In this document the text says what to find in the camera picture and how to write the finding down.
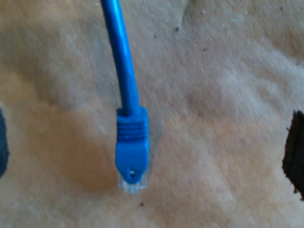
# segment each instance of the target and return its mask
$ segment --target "dark object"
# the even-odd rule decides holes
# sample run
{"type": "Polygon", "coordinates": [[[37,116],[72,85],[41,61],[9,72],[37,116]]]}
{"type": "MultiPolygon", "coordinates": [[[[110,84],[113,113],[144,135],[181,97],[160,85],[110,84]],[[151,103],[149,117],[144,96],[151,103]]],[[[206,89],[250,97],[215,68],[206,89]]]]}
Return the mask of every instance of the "dark object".
{"type": "Polygon", "coordinates": [[[6,171],[8,160],[9,150],[6,139],[6,125],[2,115],[2,110],[0,109],[0,177],[2,177],[6,171]]]}
{"type": "Polygon", "coordinates": [[[304,114],[301,111],[294,111],[282,168],[294,185],[294,193],[300,192],[304,200],[304,114]]]}

